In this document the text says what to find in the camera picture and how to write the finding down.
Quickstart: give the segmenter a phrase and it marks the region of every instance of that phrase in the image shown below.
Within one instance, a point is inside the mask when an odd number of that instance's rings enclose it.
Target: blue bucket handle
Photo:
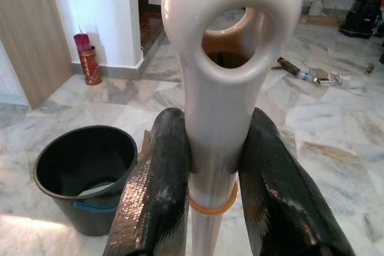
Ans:
[[[75,209],[79,210],[85,210],[88,212],[96,212],[96,213],[110,213],[110,212],[115,212],[117,210],[117,205],[116,206],[95,206],[95,205],[89,205],[85,204],[82,202],[74,202],[73,207]]]

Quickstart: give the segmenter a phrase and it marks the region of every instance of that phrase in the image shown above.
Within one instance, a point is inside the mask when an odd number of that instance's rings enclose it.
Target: marble floor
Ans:
[[[229,19],[238,17],[234,13]],[[278,125],[287,147],[311,174],[357,256],[384,255],[381,42],[299,25],[283,57],[301,68],[348,74],[365,86],[318,87],[274,70],[255,103]],[[376,68],[367,77],[369,64]],[[175,53],[164,40],[139,81],[104,79],[90,87],[75,75],[34,111],[0,104],[0,255],[101,255],[107,237],[77,233],[35,186],[32,169],[38,154],[57,136],[95,124],[122,128],[140,148],[156,115],[166,107],[183,108],[183,102]],[[240,196],[224,216],[215,255],[251,255]]]

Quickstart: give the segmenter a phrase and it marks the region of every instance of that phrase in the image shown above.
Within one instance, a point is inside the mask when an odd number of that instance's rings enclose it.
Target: orange rubber ring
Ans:
[[[219,208],[215,209],[210,209],[210,208],[205,208],[200,205],[198,205],[191,197],[190,197],[190,206],[196,210],[197,212],[203,214],[203,215],[208,215],[208,216],[217,216],[226,213],[235,203],[236,197],[238,195],[238,183],[235,181],[235,184],[232,189],[232,194],[230,195],[227,203],[222,205]]]

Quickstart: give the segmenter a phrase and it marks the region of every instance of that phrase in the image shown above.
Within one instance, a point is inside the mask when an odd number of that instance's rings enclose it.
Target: black carbon fiber piece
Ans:
[[[255,109],[239,167],[254,256],[353,256],[318,187]]]
[[[104,256],[185,255],[189,162],[184,113],[165,109],[124,188]]]

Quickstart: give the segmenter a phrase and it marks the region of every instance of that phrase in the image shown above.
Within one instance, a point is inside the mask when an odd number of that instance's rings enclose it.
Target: black plastic bucket rim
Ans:
[[[108,128],[108,129],[113,129],[113,130],[116,130],[118,132],[121,132],[122,134],[124,134],[125,136],[127,136],[127,138],[130,139],[130,141],[132,142],[132,145],[133,145],[133,149],[134,149],[134,161],[136,160],[137,162],[137,145],[136,145],[136,142],[134,141],[134,139],[132,138],[131,135],[129,135],[129,133],[125,132],[124,130],[122,129],[119,129],[117,127],[111,127],[111,126],[107,126],[107,125],[92,125],[92,126],[87,126],[87,127],[80,127],[78,129],[74,129],[74,130],[71,130],[61,136],[59,136],[58,138],[54,139],[54,141],[50,142],[39,154],[39,156],[37,157],[36,159],[36,162],[35,162],[35,165],[34,165],[34,180],[35,180],[35,183],[36,185],[38,186],[38,188],[43,191],[46,195],[52,197],[52,198],[56,198],[56,199],[60,199],[60,200],[69,200],[69,201],[77,201],[77,200],[87,200],[89,198],[93,198],[93,197],[98,197],[98,196],[103,196],[106,192],[109,192],[109,191],[113,191],[114,188],[116,188],[116,186],[118,186],[121,182],[126,182],[127,181],[127,177],[128,175],[131,173],[131,169],[128,169],[115,183],[113,183],[112,185],[108,186],[107,188],[105,189],[102,189],[100,191],[97,191],[97,192],[94,192],[94,193],[91,193],[91,194],[86,194],[86,195],[77,195],[77,196],[65,196],[65,195],[60,195],[60,194],[57,194],[57,193],[54,193],[52,191],[49,191],[48,189],[46,189],[39,181],[38,177],[37,177],[37,166],[38,166],[38,163],[40,162],[40,158],[44,155],[45,151],[48,150],[52,145],[54,145],[56,142],[60,141],[62,138],[74,133],[74,132],[77,132],[77,131],[81,131],[81,130],[84,130],[84,129],[94,129],[94,128]]]

